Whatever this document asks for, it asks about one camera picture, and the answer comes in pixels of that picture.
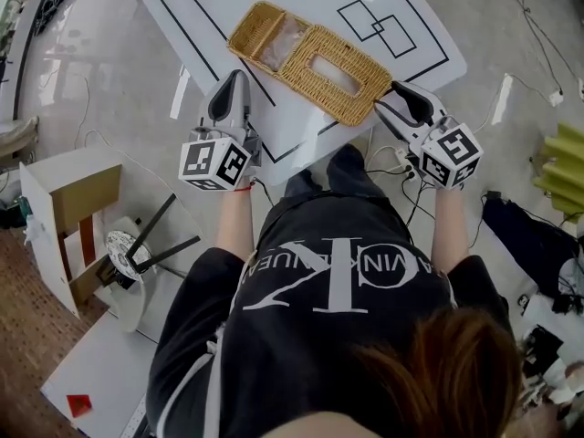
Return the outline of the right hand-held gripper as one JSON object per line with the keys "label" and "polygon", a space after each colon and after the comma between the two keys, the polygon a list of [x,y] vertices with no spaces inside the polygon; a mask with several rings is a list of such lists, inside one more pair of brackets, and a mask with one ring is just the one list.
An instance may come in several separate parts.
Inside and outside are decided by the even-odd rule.
{"label": "right hand-held gripper", "polygon": [[[447,190],[462,187],[475,173],[484,154],[474,134],[466,124],[446,116],[442,102],[427,89],[405,81],[393,81],[391,87],[406,103],[409,117],[415,123],[387,102],[375,100],[373,109],[380,121],[398,140],[411,142],[410,150],[419,160],[419,171],[437,187]],[[419,138],[421,124],[434,125]]]}

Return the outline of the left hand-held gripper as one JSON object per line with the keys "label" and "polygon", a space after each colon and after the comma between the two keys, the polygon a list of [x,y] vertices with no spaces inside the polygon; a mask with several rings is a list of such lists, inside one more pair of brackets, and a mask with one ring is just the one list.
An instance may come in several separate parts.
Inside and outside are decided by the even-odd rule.
{"label": "left hand-held gripper", "polygon": [[201,191],[235,191],[245,176],[261,166],[262,141],[249,126],[250,83],[242,70],[220,79],[204,98],[203,118],[239,126],[209,125],[192,131],[192,141],[182,145],[178,178]]}

